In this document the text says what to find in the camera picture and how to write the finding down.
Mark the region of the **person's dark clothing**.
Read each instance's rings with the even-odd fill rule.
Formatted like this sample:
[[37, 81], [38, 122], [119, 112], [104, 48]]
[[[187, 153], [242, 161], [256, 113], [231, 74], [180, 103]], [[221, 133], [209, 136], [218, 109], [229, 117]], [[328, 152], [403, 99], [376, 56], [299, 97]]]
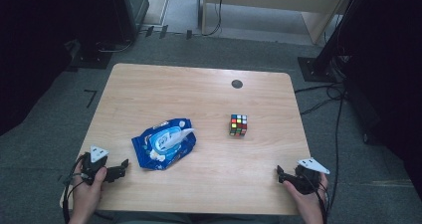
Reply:
[[188, 214], [166, 212], [121, 212], [113, 224], [280, 224], [278, 216], [246, 214]]

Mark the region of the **black metal stand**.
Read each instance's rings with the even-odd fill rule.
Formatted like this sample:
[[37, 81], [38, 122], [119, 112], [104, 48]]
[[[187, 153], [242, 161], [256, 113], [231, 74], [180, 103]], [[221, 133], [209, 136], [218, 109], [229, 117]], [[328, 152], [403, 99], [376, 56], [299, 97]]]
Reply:
[[335, 56], [345, 51], [345, 47], [340, 44], [341, 32], [349, 24], [361, 2], [362, 0], [348, 0], [341, 21], [335, 26], [332, 35], [316, 58], [298, 57], [298, 63], [306, 82], [336, 82], [331, 61]]

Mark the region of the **dark curtain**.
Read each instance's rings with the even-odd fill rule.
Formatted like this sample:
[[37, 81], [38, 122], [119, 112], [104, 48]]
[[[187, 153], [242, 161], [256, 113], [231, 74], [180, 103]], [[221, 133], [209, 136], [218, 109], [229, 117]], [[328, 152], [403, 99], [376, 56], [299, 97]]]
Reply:
[[0, 136], [19, 125], [70, 64], [66, 44], [88, 42], [89, 0], [0, 0]]
[[422, 0], [353, 0], [338, 38], [366, 127], [403, 160], [422, 200]]

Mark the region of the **blue wet wipes pack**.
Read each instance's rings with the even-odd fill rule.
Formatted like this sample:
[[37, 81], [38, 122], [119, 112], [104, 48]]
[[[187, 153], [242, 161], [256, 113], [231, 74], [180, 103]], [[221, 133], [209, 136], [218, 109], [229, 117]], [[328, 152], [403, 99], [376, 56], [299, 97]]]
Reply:
[[150, 170], [164, 170], [189, 154], [196, 144], [194, 131], [172, 148], [166, 149], [163, 146], [171, 134], [186, 128], [193, 128], [189, 118], [174, 118], [150, 127], [134, 137], [131, 142], [139, 166]]

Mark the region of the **white wet wipe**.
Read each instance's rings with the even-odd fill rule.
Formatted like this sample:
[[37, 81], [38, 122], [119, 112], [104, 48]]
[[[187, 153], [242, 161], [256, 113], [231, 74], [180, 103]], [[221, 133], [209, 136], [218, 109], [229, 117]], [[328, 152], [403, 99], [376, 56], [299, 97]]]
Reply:
[[169, 136], [169, 138], [167, 139], [167, 141], [164, 143], [163, 146], [166, 149], [172, 148], [177, 143], [181, 142], [188, 134], [190, 134], [193, 131], [194, 131], [193, 128], [186, 128], [179, 132], [175, 132]]

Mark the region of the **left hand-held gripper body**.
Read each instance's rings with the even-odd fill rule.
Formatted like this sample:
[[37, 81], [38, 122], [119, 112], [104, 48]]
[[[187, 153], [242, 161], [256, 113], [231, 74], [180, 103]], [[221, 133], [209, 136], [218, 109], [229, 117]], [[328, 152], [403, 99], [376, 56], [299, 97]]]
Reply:
[[82, 163], [82, 179], [87, 184], [92, 184], [97, 172], [106, 165], [108, 151], [92, 145], [89, 152], [85, 153]]

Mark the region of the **black cabinet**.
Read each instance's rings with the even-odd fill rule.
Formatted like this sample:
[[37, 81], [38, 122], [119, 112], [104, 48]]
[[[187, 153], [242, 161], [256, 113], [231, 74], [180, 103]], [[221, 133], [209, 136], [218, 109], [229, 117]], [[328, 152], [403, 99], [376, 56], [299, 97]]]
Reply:
[[116, 16], [116, 41], [133, 42], [149, 7], [148, 0], [113, 0]]

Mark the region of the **black stand base plate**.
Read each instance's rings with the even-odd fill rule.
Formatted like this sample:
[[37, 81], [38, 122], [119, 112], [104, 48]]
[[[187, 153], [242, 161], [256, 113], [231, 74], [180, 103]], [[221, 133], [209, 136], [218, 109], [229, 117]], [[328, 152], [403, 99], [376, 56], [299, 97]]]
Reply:
[[80, 43], [79, 49], [70, 63], [70, 67], [74, 69], [104, 70], [111, 56], [112, 53], [101, 51], [95, 43]]

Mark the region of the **pale floor tape strip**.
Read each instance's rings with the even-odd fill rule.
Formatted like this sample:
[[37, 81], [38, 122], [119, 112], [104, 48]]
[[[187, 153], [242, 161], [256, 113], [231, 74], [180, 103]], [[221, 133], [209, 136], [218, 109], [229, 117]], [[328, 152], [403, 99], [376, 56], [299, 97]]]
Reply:
[[365, 182], [368, 186], [381, 186], [381, 187], [412, 187], [413, 184], [410, 179], [395, 179], [395, 180], [373, 180]]

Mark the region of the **person's left hand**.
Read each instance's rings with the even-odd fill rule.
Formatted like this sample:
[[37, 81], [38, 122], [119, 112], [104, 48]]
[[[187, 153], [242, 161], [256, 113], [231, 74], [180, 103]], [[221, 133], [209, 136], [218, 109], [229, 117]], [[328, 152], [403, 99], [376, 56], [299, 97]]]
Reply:
[[73, 178], [78, 187], [73, 191], [73, 212], [69, 224], [88, 224], [100, 203], [105, 178], [105, 167], [97, 172], [92, 185], [84, 183], [79, 175]]

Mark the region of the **multicoloured puzzle cube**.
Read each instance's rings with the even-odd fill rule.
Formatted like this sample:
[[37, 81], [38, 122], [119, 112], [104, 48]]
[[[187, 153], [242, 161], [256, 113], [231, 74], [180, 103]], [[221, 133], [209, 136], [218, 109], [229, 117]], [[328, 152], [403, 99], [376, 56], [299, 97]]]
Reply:
[[245, 114], [232, 114], [230, 116], [229, 134], [244, 136], [248, 129], [248, 117]]

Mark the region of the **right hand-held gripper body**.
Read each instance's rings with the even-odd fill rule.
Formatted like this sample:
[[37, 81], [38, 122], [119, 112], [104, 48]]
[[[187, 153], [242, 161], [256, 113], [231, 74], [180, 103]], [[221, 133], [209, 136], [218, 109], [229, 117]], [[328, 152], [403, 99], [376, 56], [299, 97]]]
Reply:
[[330, 174], [330, 171], [313, 157], [300, 159], [292, 183], [299, 193], [310, 194], [319, 187], [322, 173]]

